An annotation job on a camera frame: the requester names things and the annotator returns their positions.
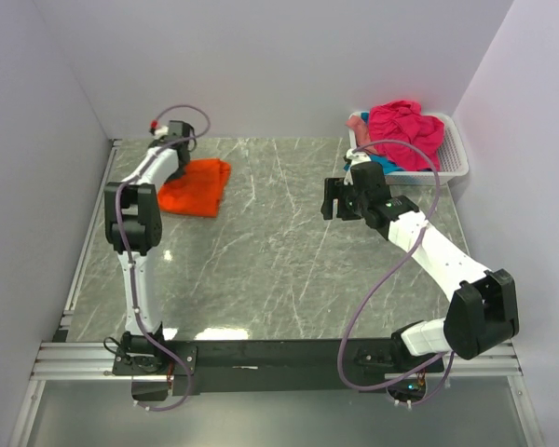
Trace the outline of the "orange t shirt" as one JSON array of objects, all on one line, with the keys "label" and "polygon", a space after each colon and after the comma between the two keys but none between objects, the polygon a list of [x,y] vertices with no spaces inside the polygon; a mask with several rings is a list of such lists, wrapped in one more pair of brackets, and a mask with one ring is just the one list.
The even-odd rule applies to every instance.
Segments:
[{"label": "orange t shirt", "polygon": [[231,175],[231,165],[219,158],[197,159],[180,179],[166,182],[157,194],[161,211],[215,218]]}]

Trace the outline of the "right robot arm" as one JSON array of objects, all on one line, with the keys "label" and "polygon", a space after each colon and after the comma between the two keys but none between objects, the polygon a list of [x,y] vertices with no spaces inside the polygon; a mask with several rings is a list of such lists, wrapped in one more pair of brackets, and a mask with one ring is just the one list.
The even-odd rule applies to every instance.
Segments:
[{"label": "right robot arm", "polygon": [[436,282],[449,307],[444,318],[413,323],[394,333],[390,360],[412,371],[423,356],[452,351],[473,359],[520,330],[515,281],[504,269],[480,264],[429,222],[407,196],[394,196],[374,162],[327,178],[320,212],[324,219],[362,220],[402,249]]}]

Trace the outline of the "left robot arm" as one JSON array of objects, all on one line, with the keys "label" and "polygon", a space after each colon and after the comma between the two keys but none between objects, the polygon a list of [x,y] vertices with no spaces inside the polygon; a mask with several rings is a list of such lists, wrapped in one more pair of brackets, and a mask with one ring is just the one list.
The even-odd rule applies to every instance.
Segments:
[{"label": "left robot arm", "polygon": [[134,356],[136,365],[148,374],[161,372],[168,361],[154,292],[162,239],[157,193],[166,182],[184,175],[193,135],[193,127],[184,121],[172,120],[154,128],[154,139],[137,168],[103,189],[105,237],[117,255],[124,280],[126,317],[119,355]]}]

